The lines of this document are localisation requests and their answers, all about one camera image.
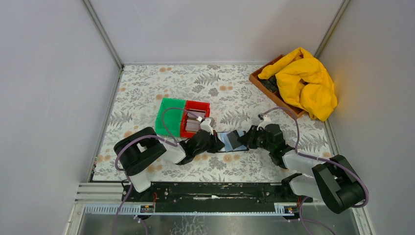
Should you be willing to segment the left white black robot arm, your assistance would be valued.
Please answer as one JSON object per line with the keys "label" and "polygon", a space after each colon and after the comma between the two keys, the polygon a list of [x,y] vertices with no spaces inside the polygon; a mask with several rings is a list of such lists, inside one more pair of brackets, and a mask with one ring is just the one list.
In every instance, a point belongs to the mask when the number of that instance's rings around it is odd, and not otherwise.
{"label": "left white black robot arm", "polygon": [[157,159],[185,165],[202,153],[218,153],[224,148],[225,144],[216,132],[200,130],[191,138],[175,144],[158,136],[152,127],[146,127],[115,144],[115,166],[125,172],[134,188],[133,195],[146,201],[152,194],[146,169]]}

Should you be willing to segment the red plastic bin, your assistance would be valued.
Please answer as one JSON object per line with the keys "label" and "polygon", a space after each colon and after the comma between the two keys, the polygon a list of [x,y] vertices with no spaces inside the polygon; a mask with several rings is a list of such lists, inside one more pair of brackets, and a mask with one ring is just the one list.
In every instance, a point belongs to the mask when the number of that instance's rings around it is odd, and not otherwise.
{"label": "red plastic bin", "polygon": [[181,120],[180,137],[191,138],[201,129],[201,122],[197,120],[197,117],[209,117],[210,104],[207,102],[187,100],[184,109],[186,112],[183,112]]}

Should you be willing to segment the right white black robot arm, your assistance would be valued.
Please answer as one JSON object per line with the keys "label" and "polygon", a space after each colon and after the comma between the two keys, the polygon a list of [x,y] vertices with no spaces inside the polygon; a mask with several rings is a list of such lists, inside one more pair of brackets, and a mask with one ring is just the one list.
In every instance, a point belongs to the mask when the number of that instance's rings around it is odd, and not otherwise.
{"label": "right white black robot arm", "polygon": [[269,152],[272,162],[295,173],[281,180],[281,197],[288,202],[300,197],[321,200],[334,213],[352,207],[363,207],[369,197],[368,189],[342,155],[330,159],[298,152],[286,144],[277,124],[253,125],[238,142],[248,149],[261,148]]}

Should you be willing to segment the green plastic bin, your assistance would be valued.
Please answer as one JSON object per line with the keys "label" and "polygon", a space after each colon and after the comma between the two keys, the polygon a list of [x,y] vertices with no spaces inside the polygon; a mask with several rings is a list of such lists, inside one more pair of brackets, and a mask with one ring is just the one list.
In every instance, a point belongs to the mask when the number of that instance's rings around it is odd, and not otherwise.
{"label": "green plastic bin", "polygon": [[[171,107],[184,109],[185,103],[186,100],[183,99],[174,99],[166,97],[162,99],[159,112],[155,121],[155,132],[158,135],[169,135],[162,122],[162,115],[164,111]],[[169,110],[164,115],[164,123],[166,124],[166,127],[171,132],[171,134],[175,137],[180,136],[180,125],[182,117],[183,111],[177,109]]]}

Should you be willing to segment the black leather card holder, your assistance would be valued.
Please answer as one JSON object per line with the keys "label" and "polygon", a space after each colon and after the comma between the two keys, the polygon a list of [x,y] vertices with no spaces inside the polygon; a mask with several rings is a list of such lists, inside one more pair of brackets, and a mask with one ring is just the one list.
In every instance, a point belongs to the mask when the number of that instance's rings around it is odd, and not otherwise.
{"label": "black leather card holder", "polygon": [[238,138],[244,136],[245,134],[246,131],[242,130],[218,132],[218,139],[224,144],[224,147],[222,147],[218,153],[248,151],[248,147],[238,141]]}

